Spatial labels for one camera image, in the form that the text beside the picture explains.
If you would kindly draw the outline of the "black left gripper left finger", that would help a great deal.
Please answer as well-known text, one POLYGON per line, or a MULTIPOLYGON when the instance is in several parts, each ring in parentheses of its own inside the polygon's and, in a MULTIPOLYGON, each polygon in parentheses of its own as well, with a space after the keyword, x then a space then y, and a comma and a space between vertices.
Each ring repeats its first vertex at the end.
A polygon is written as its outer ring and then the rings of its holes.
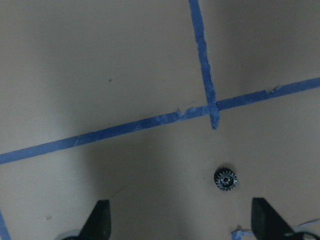
POLYGON ((98 200, 87 221, 82 227, 78 240, 108 240, 111 236, 110 201, 98 200))

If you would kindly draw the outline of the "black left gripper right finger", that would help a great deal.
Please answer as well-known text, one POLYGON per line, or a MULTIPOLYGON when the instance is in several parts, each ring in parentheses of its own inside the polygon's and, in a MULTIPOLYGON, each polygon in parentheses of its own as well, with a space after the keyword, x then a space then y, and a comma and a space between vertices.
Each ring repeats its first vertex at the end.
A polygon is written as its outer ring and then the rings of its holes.
POLYGON ((295 233, 262 197, 254 197, 251 201, 251 230, 257 240, 284 240, 295 233))

